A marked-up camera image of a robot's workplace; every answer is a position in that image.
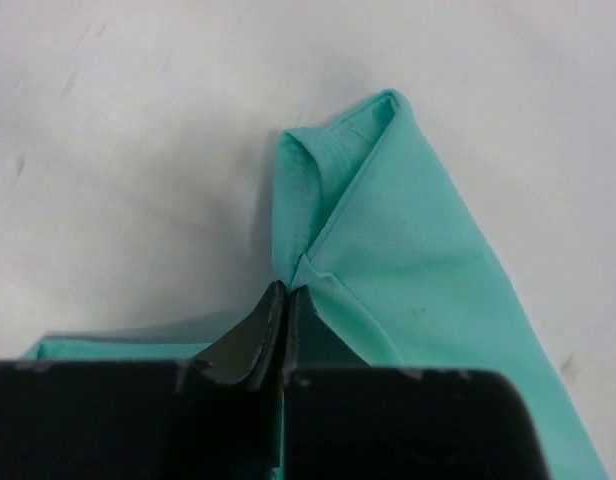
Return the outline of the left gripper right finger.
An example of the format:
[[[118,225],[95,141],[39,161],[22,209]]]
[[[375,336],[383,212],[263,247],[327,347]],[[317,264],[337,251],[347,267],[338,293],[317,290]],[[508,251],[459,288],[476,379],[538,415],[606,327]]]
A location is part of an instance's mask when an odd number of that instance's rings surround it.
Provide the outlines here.
[[[370,365],[326,324],[306,286],[290,295],[283,373],[369,368]]]

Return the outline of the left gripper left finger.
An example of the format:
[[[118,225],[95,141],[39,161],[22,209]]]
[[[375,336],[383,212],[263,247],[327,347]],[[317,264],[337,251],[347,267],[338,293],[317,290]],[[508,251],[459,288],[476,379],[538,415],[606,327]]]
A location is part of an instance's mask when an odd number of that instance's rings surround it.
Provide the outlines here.
[[[201,374],[216,385],[259,390],[274,363],[285,302],[284,284],[270,283],[244,319],[193,357]]]

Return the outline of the teal t-shirt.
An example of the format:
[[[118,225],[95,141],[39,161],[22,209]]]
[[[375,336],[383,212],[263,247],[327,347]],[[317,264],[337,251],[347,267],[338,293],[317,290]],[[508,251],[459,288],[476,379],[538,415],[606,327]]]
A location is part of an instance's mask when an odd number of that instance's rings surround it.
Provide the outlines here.
[[[0,479],[602,479],[496,256],[387,90],[284,132],[272,255],[286,288],[257,391],[215,341],[50,337],[0,367]],[[369,365],[283,373],[290,295]]]

